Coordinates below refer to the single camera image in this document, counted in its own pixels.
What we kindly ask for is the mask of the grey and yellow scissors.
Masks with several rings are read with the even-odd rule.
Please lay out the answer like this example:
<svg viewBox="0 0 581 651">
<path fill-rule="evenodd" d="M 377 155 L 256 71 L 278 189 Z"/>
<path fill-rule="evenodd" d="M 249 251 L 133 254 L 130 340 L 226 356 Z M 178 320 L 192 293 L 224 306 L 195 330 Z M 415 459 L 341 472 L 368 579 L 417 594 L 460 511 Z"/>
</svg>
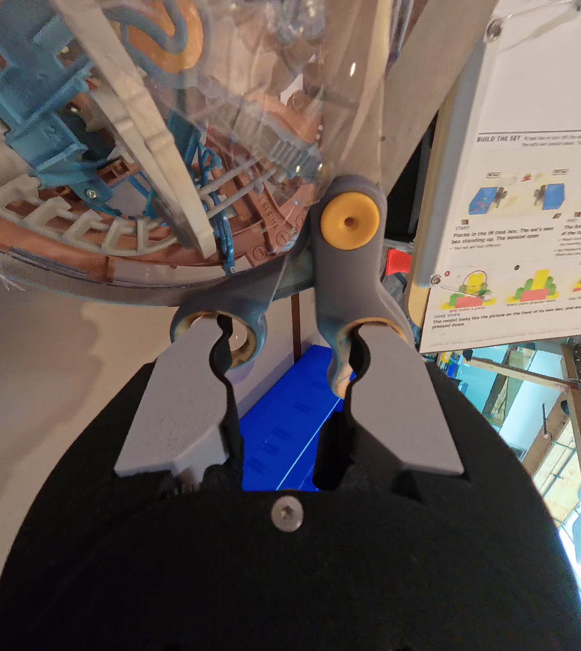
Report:
<svg viewBox="0 0 581 651">
<path fill-rule="evenodd" d="M 324 41 L 303 72 L 305 93 L 317 101 L 323 127 L 324 170 L 316 177 L 299 249 L 278 260 L 192 294 L 176 312 L 172 343 L 196 326 L 231 321 L 247 342 L 227 361 L 239 367 L 260 353 L 265 313 L 278 294 L 315 289 L 317 328 L 332 349 L 329 382 L 344 396 L 353 333 L 379 326 L 414 346 L 408 318 L 379 279 L 387 195 L 440 110 L 497 1 L 322 1 Z"/>
</svg>

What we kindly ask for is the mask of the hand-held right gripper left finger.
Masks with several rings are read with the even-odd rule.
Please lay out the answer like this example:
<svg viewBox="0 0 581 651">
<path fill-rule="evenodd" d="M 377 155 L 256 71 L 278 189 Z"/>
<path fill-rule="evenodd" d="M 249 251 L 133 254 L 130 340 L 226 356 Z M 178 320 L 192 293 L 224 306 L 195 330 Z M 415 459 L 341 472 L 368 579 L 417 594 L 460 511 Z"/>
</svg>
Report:
<svg viewBox="0 0 581 651">
<path fill-rule="evenodd" d="M 231 364 L 231 319 L 201 316 L 157 359 L 123 447 L 120 477 L 165 471 L 200 486 L 210 468 L 242 477 L 244 442 Z"/>
</svg>

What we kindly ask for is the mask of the blue plastic bin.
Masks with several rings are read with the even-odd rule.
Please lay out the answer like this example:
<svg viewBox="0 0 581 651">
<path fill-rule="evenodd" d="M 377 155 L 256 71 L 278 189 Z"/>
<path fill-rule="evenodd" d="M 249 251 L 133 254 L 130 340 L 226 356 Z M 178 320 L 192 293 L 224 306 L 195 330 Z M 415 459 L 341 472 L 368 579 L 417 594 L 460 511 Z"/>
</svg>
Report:
<svg viewBox="0 0 581 651">
<path fill-rule="evenodd" d="M 246 492 L 318 492 L 313 471 L 319 433 L 343 411 L 327 379 L 332 351 L 311 346 L 240 419 Z"/>
</svg>

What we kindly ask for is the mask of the white instruction board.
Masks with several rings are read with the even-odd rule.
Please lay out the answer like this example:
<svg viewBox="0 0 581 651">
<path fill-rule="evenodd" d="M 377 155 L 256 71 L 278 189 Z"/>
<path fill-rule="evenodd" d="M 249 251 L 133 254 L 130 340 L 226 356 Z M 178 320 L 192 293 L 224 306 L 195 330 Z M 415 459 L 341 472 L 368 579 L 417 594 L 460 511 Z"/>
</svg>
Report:
<svg viewBox="0 0 581 651">
<path fill-rule="evenodd" d="M 581 1 L 499 1 L 442 108 L 419 349 L 581 336 Z"/>
</svg>

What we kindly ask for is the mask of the clear maze ball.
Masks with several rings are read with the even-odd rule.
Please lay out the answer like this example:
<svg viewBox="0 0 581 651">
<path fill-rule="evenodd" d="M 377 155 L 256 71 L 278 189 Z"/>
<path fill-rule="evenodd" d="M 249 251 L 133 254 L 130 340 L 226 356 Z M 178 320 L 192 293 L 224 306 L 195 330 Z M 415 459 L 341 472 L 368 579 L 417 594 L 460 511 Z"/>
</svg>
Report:
<svg viewBox="0 0 581 651">
<path fill-rule="evenodd" d="M 413 1 L 0 1 L 0 276 L 112 302 L 268 265 L 380 180 Z"/>
</svg>

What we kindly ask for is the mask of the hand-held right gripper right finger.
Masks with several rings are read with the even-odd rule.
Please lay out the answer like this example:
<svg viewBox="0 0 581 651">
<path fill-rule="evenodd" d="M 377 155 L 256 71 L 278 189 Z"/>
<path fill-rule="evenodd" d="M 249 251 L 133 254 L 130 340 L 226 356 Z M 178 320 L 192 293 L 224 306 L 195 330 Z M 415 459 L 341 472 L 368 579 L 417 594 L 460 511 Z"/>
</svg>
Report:
<svg viewBox="0 0 581 651">
<path fill-rule="evenodd" d="M 313 483 L 322 491 L 412 491 L 415 473 L 465 468 L 427 363 L 384 323 L 352 331 L 342 411 L 323 426 Z"/>
</svg>

